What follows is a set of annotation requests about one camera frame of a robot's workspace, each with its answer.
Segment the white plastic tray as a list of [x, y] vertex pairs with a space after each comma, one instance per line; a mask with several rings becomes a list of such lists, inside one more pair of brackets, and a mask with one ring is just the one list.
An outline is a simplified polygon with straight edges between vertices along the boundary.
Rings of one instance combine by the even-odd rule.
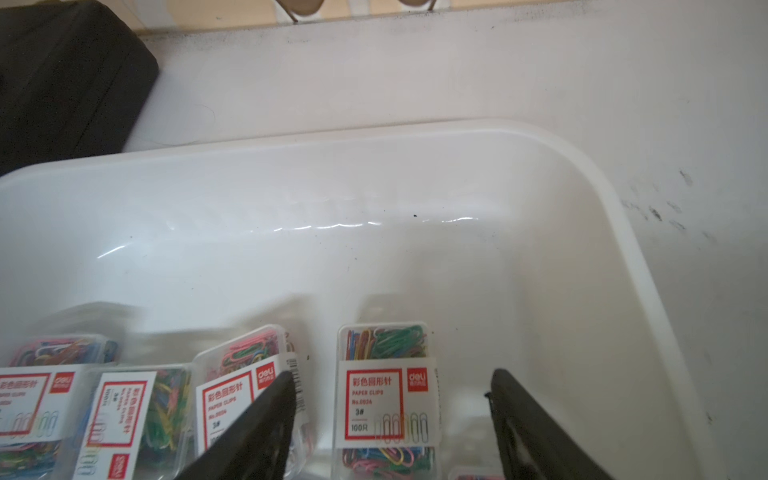
[[1, 180], [1, 334], [91, 330], [162, 364], [281, 324], [325, 477], [339, 329], [414, 320], [443, 470], [490, 460], [503, 368], [613, 477], [723, 479], [627, 206], [576, 147], [512, 121], [27, 167]]

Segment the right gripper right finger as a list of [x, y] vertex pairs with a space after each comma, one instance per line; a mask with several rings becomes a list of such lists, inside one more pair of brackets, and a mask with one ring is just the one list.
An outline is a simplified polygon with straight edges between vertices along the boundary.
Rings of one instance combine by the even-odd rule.
[[507, 370], [496, 369], [486, 394], [506, 479], [609, 479]]

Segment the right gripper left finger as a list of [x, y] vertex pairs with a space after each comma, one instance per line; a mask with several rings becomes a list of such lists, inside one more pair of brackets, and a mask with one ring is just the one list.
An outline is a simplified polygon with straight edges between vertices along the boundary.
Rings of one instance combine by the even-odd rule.
[[282, 479], [297, 406], [293, 375], [279, 374], [177, 480]]

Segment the eleventh paper clip box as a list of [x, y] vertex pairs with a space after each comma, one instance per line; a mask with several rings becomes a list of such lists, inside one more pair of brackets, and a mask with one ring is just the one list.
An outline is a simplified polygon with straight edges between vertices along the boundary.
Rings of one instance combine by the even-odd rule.
[[335, 479], [436, 479], [442, 440], [437, 363], [421, 322], [340, 328]]

